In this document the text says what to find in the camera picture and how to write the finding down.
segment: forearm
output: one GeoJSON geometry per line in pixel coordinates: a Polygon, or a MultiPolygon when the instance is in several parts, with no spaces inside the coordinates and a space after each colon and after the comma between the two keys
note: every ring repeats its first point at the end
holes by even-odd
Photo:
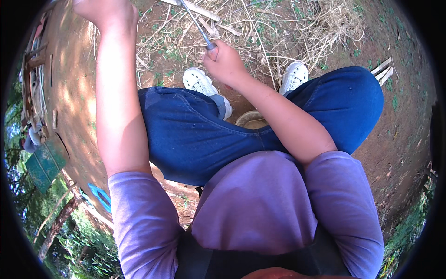
{"type": "Polygon", "coordinates": [[[151,173],[135,76],[136,26],[101,30],[96,77],[98,148],[107,174],[151,173]]]}
{"type": "Polygon", "coordinates": [[[336,145],[319,121],[260,81],[247,76],[234,89],[269,123],[283,146],[303,166],[336,145]]]}

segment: purple sleeve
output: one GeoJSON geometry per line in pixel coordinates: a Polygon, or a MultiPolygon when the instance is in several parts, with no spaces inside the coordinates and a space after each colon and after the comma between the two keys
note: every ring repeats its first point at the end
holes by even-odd
{"type": "Polygon", "coordinates": [[[375,278],[384,241],[361,162],[341,151],[323,153],[308,166],[306,187],[317,220],[335,238],[351,275],[375,278]]]}
{"type": "Polygon", "coordinates": [[[108,179],[114,237],[127,279],[174,278],[178,237],[184,230],[158,181],[143,172],[108,179]]]}

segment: denim trousers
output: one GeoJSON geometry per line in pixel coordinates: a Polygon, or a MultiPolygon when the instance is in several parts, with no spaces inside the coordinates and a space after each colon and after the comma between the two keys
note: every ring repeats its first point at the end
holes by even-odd
{"type": "MultiPolygon", "coordinates": [[[[289,153],[269,125],[246,129],[223,121],[216,103],[199,92],[151,87],[138,94],[150,161],[165,179],[204,186],[222,167],[247,154],[289,153]]],[[[369,135],[384,106],[380,85],[362,67],[341,68],[309,80],[286,98],[317,119],[338,150],[348,154],[369,135]]]]}

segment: hand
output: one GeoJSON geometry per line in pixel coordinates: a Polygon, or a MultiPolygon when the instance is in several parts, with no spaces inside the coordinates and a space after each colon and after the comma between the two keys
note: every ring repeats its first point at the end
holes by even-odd
{"type": "Polygon", "coordinates": [[[76,14],[95,24],[101,34],[109,29],[135,29],[138,10],[129,0],[73,0],[76,14]]]}
{"type": "Polygon", "coordinates": [[[217,61],[212,61],[206,54],[203,56],[204,67],[218,81],[236,88],[240,82],[252,78],[245,68],[239,53],[221,40],[215,40],[219,47],[217,61]]]}

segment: purple shirt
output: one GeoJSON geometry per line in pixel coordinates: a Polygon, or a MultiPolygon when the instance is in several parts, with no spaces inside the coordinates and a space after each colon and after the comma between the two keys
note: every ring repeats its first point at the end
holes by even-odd
{"type": "MultiPolygon", "coordinates": [[[[305,175],[306,183],[295,159],[279,151],[231,162],[204,187],[192,235],[204,248],[282,254],[309,245],[320,222],[350,273],[375,278],[384,243],[361,163],[345,152],[326,152],[305,175]]],[[[125,277],[173,279],[184,230],[164,189],[141,172],[118,173],[108,184],[125,277]]]]}

